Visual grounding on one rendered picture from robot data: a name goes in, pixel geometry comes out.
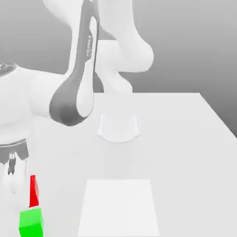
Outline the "small green cube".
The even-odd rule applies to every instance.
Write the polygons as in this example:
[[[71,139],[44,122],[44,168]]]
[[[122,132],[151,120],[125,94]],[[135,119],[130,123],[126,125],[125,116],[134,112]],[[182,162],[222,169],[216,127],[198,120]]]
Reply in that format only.
[[[40,207],[20,212],[19,233],[20,237],[44,237],[44,219]]]

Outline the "small red cube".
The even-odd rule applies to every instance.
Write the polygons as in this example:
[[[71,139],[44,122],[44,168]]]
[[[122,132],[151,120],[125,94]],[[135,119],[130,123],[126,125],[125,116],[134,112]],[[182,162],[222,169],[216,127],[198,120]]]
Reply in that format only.
[[[30,178],[30,203],[29,207],[39,206],[39,189],[35,175]]]

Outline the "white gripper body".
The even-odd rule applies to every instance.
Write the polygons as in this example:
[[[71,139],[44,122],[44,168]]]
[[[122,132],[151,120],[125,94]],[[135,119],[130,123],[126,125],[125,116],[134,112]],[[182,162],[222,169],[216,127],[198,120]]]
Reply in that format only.
[[[27,172],[29,159],[16,159],[15,170],[8,173],[9,162],[0,163],[0,193],[4,196],[20,196],[27,190]]]

